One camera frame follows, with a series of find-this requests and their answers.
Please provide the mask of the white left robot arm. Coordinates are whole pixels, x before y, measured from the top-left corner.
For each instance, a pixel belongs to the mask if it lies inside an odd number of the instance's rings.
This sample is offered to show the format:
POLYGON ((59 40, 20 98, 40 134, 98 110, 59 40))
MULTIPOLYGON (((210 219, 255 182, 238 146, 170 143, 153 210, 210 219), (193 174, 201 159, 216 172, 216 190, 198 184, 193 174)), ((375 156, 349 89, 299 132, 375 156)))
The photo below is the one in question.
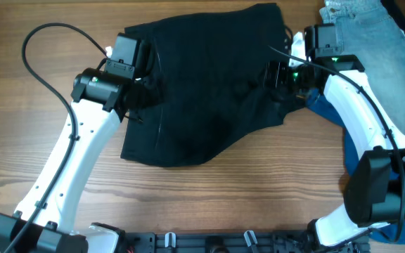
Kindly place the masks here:
POLYGON ((116 252, 123 232, 75 231, 79 200, 102 149, 150 94, 141 74, 88 68, 76 76, 68 116, 38 179, 12 215, 0 213, 0 252, 116 252))

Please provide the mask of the black shorts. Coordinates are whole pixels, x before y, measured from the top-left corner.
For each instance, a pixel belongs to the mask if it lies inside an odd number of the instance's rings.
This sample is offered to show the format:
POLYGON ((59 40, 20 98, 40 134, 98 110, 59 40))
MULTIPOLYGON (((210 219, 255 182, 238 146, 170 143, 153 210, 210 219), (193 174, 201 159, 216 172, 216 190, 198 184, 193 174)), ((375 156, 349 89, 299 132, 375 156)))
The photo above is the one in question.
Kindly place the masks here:
POLYGON ((127 27, 151 44, 148 94, 132 110, 121 158, 157 167, 210 161, 245 135, 303 107, 273 72, 284 63, 280 8, 196 13, 127 27))

